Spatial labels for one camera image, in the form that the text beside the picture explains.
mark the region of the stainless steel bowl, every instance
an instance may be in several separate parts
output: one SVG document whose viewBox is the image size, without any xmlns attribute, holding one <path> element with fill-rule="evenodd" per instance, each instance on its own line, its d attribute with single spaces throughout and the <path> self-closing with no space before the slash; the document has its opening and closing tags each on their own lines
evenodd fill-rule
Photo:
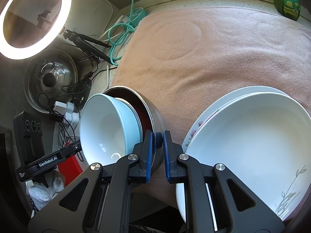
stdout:
<svg viewBox="0 0 311 233">
<path fill-rule="evenodd" d="M 60 49 L 47 49 L 36 55 L 28 64 L 24 79 L 24 92 L 27 101 L 36 110 L 46 110 L 55 101 L 67 102 L 63 86 L 78 81 L 76 64 L 71 56 Z"/>
<path fill-rule="evenodd" d="M 162 134 L 165 131 L 165 122 L 156 106 L 141 93 L 126 86 L 114 86 L 104 94 L 127 101 L 137 112 L 142 124 L 143 137 L 146 130 L 154 133 L 151 174 L 159 168 L 164 159 L 162 149 Z"/>
</svg>

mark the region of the stacked plates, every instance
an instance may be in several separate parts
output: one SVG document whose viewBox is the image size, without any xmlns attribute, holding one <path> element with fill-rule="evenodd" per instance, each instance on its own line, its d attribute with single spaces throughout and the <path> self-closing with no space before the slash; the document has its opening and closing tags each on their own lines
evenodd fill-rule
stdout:
<svg viewBox="0 0 311 233">
<path fill-rule="evenodd" d="M 297 101 L 278 89 L 250 86 L 210 105 L 182 147 L 200 163 L 225 164 L 284 221 L 295 216 L 311 182 L 310 134 L 310 116 Z M 176 198 L 186 220 L 183 184 L 176 185 Z"/>
</svg>

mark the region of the ring light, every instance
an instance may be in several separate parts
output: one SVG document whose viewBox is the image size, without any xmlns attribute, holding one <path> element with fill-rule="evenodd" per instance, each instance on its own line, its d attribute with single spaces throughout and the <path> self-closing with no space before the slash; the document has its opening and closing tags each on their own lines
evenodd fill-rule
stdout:
<svg viewBox="0 0 311 233">
<path fill-rule="evenodd" d="M 46 48 L 60 33 L 69 15 L 71 0 L 62 0 L 61 8 L 54 25 L 37 43 L 25 48 L 11 46 L 4 37 L 3 24 L 5 15 L 13 0 L 9 0 L 0 15 L 0 52 L 9 59 L 22 60 L 32 57 Z"/>
</svg>

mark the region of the dish soap bottle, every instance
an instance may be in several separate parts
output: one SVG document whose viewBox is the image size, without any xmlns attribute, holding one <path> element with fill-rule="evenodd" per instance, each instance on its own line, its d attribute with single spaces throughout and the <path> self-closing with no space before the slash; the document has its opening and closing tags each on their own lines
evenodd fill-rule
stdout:
<svg viewBox="0 0 311 233">
<path fill-rule="evenodd" d="M 300 15 L 300 0 L 274 0 L 274 6 L 283 16 L 297 21 Z"/>
</svg>

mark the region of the stacked bowls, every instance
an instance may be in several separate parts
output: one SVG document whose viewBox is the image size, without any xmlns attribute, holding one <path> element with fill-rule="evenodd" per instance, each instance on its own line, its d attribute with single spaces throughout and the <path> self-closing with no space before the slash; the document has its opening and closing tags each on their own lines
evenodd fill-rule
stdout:
<svg viewBox="0 0 311 233">
<path fill-rule="evenodd" d="M 285 221 L 296 216 L 308 193 L 310 134 L 310 116 L 297 101 L 278 89 L 251 86 L 209 106 L 182 147 L 200 163 L 226 165 Z M 176 198 L 186 220 L 183 184 L 176 185 Z"/>
<path fill-rule="evenodd" d="M 115 86 L 95 94 L 86 102 L 80 119 L 80 141 L 88 165 L 115 163 L 132 153 L 152 130 L 153 173 L 163 161 L 164 120 L 158 109 L 142 94 L 125 86 Z"/>
</svg>

